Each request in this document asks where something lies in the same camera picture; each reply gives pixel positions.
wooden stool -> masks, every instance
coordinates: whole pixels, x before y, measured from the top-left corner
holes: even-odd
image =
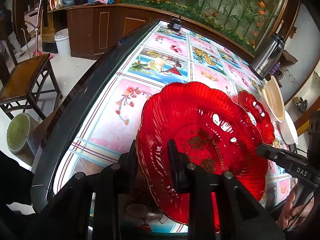
[[[37,105],[41,94],[57,92],[53,109],[57,109],[62,98],[60,88],[53,73],[49,60],[50,54],[43,54],[20,62],[10,73],[9,80],[0,90],[0,107],[10,119],[13,119],[12,111],[34,109],[39,117],[44,120],[46,116]],[[54,89],[41,91],[46,78],[50,76]],[[24,105],[19,101],[26,100]]]

aquarium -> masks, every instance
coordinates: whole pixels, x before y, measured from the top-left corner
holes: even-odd
[[[285,0],[122,0],[195,20],[254,54],[268,36]]]

white paper bowl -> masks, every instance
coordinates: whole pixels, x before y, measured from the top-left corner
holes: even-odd
[[[298,134],[294,123],[287,111],[284,111],[284,121],[279,124],[281,136],[286,144],[295,143],[298,145]]]
[[[260,102],[268,112],[271,122],[284,120],[283,98],[274,76],[271,76],[271,80],[264,85]]]

red plate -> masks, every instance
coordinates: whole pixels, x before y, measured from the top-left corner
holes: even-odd
[[[153,198],[172,220],[188,224],[189,194],[177,194],[167,154],[169,139],[191,162],[215,174],[231,171],[260,200],[268,161],[256,155],[262,143],[246,111],[225,93],[199,82],[171,83],[151,96],[142,111],[137,155]],[[218,210],[212,193],[215,227]]]
[[[275,140],[275,128],[273,127],[270,116],[265,111],[263,105],[256,97],[249,92],[242,90],[238,96],[239,105],[247,112],[250,112],[257,122],[257,128],[261,133],[262,141],[272,145]]]

wooden cabinet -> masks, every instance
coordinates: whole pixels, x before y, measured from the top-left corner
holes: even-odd
[[[98,59],[118,41],[153,19],[170,21],[173,13],[129,4],[75,6],[67,8],[71,56]],[[188,18],[183,26],[209,37],[251,62],[253,55],[236,42]]]

